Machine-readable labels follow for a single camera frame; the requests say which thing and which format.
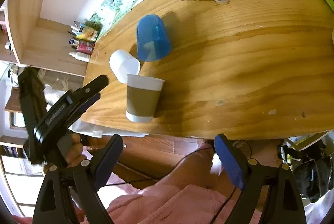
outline screw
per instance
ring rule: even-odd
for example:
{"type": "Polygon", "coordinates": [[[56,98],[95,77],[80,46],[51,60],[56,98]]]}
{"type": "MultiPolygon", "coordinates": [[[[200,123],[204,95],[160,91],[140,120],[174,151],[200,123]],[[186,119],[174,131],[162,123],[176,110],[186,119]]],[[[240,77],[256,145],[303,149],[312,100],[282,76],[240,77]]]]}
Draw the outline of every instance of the screw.
{"type": "Polygon", "coordinates": [[[55,171],[57,169],[57,166],[53,165],[49,168],[50,171],[55,171]]]}
{"type": "Polygon", "coordinates": [[[286,163],[283,163],[283,164],[282,164],[282,168],[285,169],[285,170],[290,169],[289,165],[286,164],[286,163]]]}
{"type": "Polygon", "coordinates": [[[87,160],[87,159],[81,161],[81,165],[82,165],[83,167],[88,166],[89,163],[90,163],[90,162],[89,162],[89,160],[87,160]]]}
{"type": "Polygon", "coordinates": [[[255,166],[258,163],[258,161],[256,161],[254,158],[250,158],[248,160],[248,163],[250,163],[252,166],[255,166]]]}

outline blue gripper pad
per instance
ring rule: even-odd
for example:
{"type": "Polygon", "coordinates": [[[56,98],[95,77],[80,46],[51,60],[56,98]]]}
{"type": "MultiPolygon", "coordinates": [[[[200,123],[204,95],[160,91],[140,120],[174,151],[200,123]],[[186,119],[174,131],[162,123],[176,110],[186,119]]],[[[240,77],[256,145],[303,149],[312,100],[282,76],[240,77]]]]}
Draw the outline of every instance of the blue gripper pad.
{"type": "Polygon", "coordinates": [[[214,139],[214,148],[231,183],[242,191],[248,176],[247,158],[222,133],[214,139]]]}

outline white paper cup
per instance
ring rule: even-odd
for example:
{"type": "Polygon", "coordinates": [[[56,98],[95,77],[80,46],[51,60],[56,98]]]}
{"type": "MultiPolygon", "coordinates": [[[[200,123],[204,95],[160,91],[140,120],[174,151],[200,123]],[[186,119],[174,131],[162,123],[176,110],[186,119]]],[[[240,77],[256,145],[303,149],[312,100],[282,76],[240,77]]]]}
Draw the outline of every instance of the white paper cup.
{"type": "Polygon", "coordinates": [[[114,75],[123,84],[127,83],[128,74],[137,75],[140,71],[140,62],[124,50],[117,50],[112,53],[109,65],[114,75]]]}
{"type": "Polygon", "coordinates": [[[128,120],[136,123],[149,123],[152,120],[164,82],[158,78],[128,74],[128,120]]]}

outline finger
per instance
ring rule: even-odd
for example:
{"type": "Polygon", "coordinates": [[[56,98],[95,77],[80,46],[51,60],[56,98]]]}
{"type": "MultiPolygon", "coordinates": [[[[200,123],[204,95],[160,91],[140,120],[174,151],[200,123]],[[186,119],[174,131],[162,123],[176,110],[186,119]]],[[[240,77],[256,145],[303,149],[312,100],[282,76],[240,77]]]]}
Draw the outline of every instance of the finger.
{"type": "Polygon", "coordinates": [[[83,150],[84,146],[81,143],[74,144],[66,155],[66,162],[69,164],[74,159],[78,158],[83,150]]]}
{"type": "Polygon", "coordinates": [[[72,139],[72,142],[75,144],[75,143],[79,143],[80,142],[81,137],[80,137],[79,134],[73,133],[72,136],[71,136],[71,139],[72,139]]]}
{"type": "Polygon", "coordinates": [[[81,161],[87,159],[86,155],[80,155],[78,158],[74,159],[72,162],[69,163],[67,167],[76,167],[81,163],[81,161]]]}

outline wooden floor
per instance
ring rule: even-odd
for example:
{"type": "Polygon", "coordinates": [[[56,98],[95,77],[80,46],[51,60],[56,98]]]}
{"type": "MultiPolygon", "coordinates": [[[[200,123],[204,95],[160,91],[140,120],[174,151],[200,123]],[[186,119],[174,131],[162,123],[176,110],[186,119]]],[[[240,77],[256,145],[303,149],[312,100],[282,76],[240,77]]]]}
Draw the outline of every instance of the wooden floor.
{"type": "MultiPolygon", "coordinates": [[[[103,147],[111,137],[90,138],[92,148],[103,147]]],[[[159,178],[170,172],[187,154],[198,149],[202,140],[162,135],[146,137],[123,137],[126,148],[123,149],[114,173],[126,182],[142,180],[147,177],[159,178]]],[[[252,149],[252,158],[262,165],[277,167],[281,161],[276,154],[276,146],[281,139],[247,141],[252,149]]],[[[155,181],[132,183],[137,188],[153,185],[155,181]]]]}

